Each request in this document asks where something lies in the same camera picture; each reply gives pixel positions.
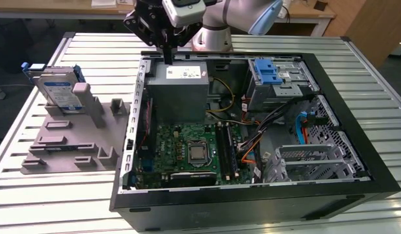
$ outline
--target ram slot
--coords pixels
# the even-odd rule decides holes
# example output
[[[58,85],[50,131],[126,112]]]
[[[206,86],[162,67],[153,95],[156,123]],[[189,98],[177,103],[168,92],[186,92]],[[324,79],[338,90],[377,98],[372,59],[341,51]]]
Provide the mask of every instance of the ram slot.
[[[218,156],[218,164],[220,164],[220,175],[222,180],[230,179],[230,170],[229,170],[229,162],[226,157],[226,137],[225,130],[222,129],[224,125],[214,124],[214,135],[216,135],[216,146],[217,146],[217,156]]]
[[[240,176],[238,174],[238,164],[237,164],[237,158],[234,153],[234,146],[232,141],[232,133],[230,133],[230,127],[226,125],[225,128],[225,139],[226,141],[226,160],[229,162],[229,170],[230,170],[230,178],[236,178]]]

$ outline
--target metal slotted table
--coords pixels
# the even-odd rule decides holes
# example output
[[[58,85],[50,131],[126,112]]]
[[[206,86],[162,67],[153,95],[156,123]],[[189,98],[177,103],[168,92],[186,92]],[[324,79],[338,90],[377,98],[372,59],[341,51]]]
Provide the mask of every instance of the metal slotted table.
[[[101,102],[130,101],[141,50],[132,34],[70,34],[49,65],[78,64]],[[340,38],[233,36],[236,51],[313,53],[401,186],[401,98],[352,42]],[[0,145],[0,233],[136,233],[108,211],[114,171],[22,175],[46,114],[34,88]],[[329,220],[220,227],[184,233],[401,233],[401,192]]]

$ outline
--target motherboard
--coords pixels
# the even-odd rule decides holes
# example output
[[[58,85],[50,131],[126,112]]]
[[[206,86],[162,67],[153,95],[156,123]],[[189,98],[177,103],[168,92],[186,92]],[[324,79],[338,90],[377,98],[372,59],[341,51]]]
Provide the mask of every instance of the motherboard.
[[[156,155],[140,161],[138,188],[192,185],[194,175],[208,185],[249,183],[249,168],[237,166],[234,146],[240,142],[236,124],[158,125]]]

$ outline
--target blue hard drive label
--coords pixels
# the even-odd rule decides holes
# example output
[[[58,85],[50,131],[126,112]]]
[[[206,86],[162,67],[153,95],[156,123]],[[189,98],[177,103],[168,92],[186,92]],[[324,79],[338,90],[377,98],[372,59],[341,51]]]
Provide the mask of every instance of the blue hard drive label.
[[[69,82],[44,82],[44,89],[54,104],[66,113],[76,113],[82,108],[78,98],[72,93],[73,87]]]

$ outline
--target open computer tower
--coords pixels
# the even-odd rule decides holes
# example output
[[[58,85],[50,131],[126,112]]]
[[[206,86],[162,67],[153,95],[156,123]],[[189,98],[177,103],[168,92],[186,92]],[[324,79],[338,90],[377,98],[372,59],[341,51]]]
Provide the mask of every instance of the open computer tower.
[[[110,210],[137,231],[330,218],[401,189],[312,54],[142,53]]]

